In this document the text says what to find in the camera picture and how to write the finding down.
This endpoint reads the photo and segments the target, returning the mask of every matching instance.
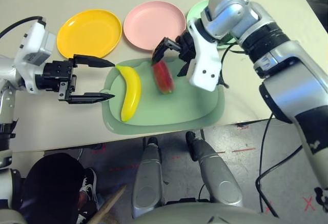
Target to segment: plastic tray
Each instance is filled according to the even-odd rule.
[[[153,79],[150,58],[128,60],[122,66],[133,67],[141,79],[141,98],[134,116],[123,123],[120,111],[123,105],[126,84],[119,71],[112,68],[102,92],[115,95],[102,103],[102,117],[106,127],[117,134],[143,134],[202,128],[216,123],[224,109],[222,86],[208,92],[191,86],[185,77],[177,73],[185,64],[177,57],[167,57],[175,90],[162,94]]]

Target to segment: gray floor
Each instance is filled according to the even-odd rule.
[[[259,211],[259,200],[254,182],[258,175],[260,143],[264,128],[265,121],[242,129],[236,125],[204,129],[206,140],[220,152],[239,182],[245,207],[256,211]],[[190,159],[184,137],[184,132],[157,136],[162,151],[166,201],[197,197],[202,186],[198,163]],[[294,127],[274,119],[265,141],[263,169],[284,159],[299,145],[299,137]],[[78,155],[78,150],[66,152],[74,157]],[[110,197],[120,185],[128,185],[126,192],[111,211],[120,223],[128,223],[132,219],[131,193],[141,155],[142,140],[130,139],[107,143],[105,149],[100,151],[85,149],[80,160],[84,167],[93,167],[96,170],[97,189],[104,198]],[[290,223],[328,222],[327,214],[315,201],[313,189],[317,186],[318,182],[303,151],[262,181],[267,198],[280,217]],[[205,188],[201,197],[208,197]],[[311,197],[314,210],[311,207],[306,209],[307,204],[303,199]]]

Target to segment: sneaker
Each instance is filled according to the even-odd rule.
[[[97,204],[95,201],[88,201],[80,209],[77,217],[76,224],[85,224],[97,212]]]
[[[80,192],[85,192],[89,201],[96,203],[97,210],[99,209],[98,199],[96,195],[97,176],[93,169],[87,168],[84,171],[84,179]]]

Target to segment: banana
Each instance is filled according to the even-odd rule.
[[[123,76],[127,90],[121,110],[121,120],[127,122],[134,115],[141,95],[140,77],[133,68],[129,66],[115,66]]]

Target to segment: pink plate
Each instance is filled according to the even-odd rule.
[[[134,7],[124,21],[124,34],[135,46],[153,50],[164,38],[175,39],[186,28],[186,18],[175,5],[150,1]]]

